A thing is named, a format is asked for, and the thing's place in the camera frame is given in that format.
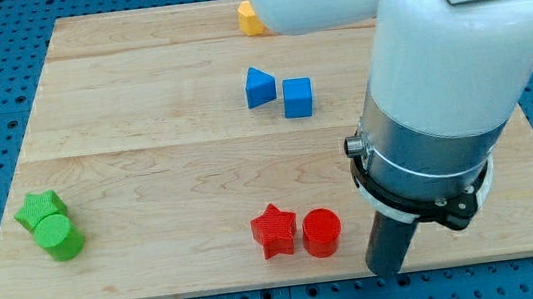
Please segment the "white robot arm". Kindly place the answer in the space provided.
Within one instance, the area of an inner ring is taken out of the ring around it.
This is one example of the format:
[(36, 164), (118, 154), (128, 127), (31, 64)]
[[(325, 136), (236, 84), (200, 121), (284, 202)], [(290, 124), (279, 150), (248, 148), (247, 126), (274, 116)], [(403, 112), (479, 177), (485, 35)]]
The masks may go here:
[(344, 144), (375, 209), (372, 238), (468, 226), (533, 72), (533, 0), (250, 1), (285, 35), (376, 20), (364, 110)]

